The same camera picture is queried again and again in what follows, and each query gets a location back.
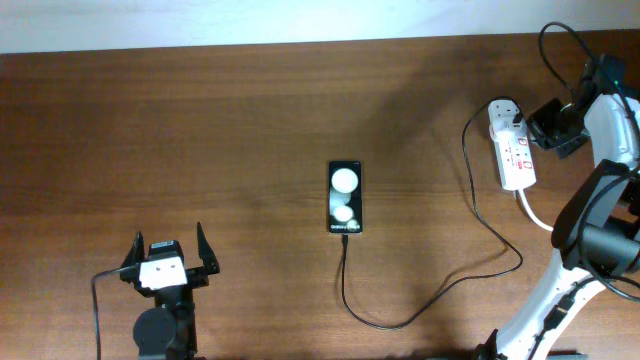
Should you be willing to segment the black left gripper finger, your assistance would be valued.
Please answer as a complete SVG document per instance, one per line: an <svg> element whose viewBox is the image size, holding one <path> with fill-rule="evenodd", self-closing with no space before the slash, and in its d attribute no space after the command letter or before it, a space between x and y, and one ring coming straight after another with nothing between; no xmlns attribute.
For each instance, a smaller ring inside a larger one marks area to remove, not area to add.
<svg viewBox="0 0 640 360"><path fill-rule="evenodd" d="M206 239L204 230L200 222L196 224L198 256L203 262L203 266L208 274L218 274L220 265L216 255Z"/></svg>
<svg viewBox="0 0 640 360"><path fill-rule="evenodd" d="M144 238L141 231L136 233L132 246L121 264L123 269L135 269L145 259Z"/></svg>

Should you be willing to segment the black samsung galaxy phone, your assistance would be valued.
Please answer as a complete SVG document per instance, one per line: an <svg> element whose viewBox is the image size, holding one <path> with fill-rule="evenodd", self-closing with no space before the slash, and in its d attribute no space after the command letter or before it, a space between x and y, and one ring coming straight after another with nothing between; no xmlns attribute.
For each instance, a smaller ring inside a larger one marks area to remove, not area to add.
<svg viewBox="0 0 640 360"><path fill-rule="evenodd" d="M360 234L364 230L361 163L334 160L328 163L328 231Z"/></svg>

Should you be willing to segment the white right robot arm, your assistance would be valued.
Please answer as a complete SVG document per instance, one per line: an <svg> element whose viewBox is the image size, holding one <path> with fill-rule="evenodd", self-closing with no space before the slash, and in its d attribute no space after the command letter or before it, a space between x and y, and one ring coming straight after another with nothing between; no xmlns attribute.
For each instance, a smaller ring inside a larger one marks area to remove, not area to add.
<svg viewBox="0 0 640 360"><path fill-rule="evenodd" d="M589 143L594 170L551 226L551 261L526 304L476 347L477 359L547 359L556 340L596 295L639 269L639 102L622 85L622 60L589 59L573 101L554 98L522 118L512 100L489 105L502 185L522 192L535 182L530 143L565 158Z"/></svg>

